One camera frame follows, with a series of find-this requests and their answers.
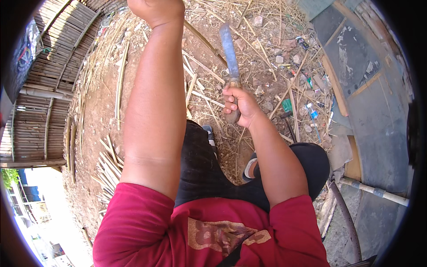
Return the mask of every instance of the bamboo wall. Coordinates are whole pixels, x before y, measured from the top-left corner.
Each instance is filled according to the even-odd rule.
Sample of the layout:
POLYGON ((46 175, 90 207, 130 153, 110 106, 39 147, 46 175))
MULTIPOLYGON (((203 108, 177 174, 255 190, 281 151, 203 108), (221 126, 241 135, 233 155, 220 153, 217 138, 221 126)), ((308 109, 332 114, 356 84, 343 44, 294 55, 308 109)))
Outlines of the bamboo wall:
POLYGON ((47 0, 34 15, 40 32, 43 32, 68 2, 42 36, 44 47, 52 50, 40 53, 22 88, 36 93, 23 94, 21 90, 11 112, 0 145, 1 167, 60 166, 65 163, 63 136, 73 84, 97 34, 101 16, 83 35, 96 12, 77 0, 47 0), (81 35, 81 41, 74 47, 81 35))

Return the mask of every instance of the sneaker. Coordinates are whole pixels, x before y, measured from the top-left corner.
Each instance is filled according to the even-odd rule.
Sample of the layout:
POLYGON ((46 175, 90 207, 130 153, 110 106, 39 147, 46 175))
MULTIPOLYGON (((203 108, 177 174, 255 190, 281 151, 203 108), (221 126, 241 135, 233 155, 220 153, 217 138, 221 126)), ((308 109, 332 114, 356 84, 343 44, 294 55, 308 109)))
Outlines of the sneaker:
POLYGON ((215 141, 213 140, 214 139, 214 136, 213 136, 214 132, 212 131, 212 127, 210 125, 203 125, 202 128, 208 132, 209 144, 211 144, 211 146, 212 146, 212 150, 213 150, 213 153, 215 154, 215 158, 218 159, 218 156, 216 154, 215 141))

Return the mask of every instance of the leg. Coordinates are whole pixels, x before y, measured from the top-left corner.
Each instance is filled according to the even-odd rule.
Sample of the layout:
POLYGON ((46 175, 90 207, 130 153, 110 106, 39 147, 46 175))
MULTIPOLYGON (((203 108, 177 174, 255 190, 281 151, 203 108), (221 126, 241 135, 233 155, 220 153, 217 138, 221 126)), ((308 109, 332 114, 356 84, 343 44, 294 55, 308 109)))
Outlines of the leg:
MULTIPOLYGON (((329 177, 330 165, 328 155, 320 146, 313 143, 297 143, 289 147, 304 168, 305 175, 307 176, 308 193, 311 200, 314 201, 329 177)), ((254 169, 254 176, 255 178, 252 181, 238 187, 238 198, 251 202, 268 212, 270 210, 270 203, 264 192, 258 164, 254 169)))
POLYGON ((219 166, 208 141, 208 132, 187 120, 175 207, 201 198, 227 197, 234 187, 219 166))

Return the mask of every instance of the metal pipe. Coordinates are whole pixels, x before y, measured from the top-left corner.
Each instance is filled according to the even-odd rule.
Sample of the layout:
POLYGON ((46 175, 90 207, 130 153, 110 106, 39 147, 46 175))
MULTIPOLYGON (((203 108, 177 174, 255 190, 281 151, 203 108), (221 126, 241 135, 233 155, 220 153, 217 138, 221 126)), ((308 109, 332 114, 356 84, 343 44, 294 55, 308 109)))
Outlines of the metal pipe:
POLYGON ((341 192, 335 184, 335 181, 332 181, 329 185, 332 189, 333 194, 335 195, 336 201, 341 208, 342 215, 344 216, 345 223, 347 224, 348 231, 350 233, 350 240, 353 246, 354 260, 355 262, 362 261, 362 253, 360 252, 359 238, 357 237, 356 228, 354 227, 353 219, 351 218, 350 212, 348 211, 347 205, 345 204, 344 199, 342 198, 341 192))

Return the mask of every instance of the hand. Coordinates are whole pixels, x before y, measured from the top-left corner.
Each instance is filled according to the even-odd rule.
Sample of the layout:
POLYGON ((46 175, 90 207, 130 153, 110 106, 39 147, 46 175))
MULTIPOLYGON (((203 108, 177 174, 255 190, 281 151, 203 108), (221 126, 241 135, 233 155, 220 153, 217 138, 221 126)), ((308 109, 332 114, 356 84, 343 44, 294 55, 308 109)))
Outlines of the hand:
POLYGON ((232 110, 239 109, 242 113, 237 122, 238 125, 249 128, 256 117, 265 117, 253 94, 245 88, 230 87, 227 84, 222 93, 225 100, 223 112, 229 114, 232 110), (237 105, 233 103, 235 97, 237 97, 237 105))
POLYGON ((128 0, 128 6, 135 15, 150 24, 152 29, 184 21, 185 6, 182 0, 128 0))

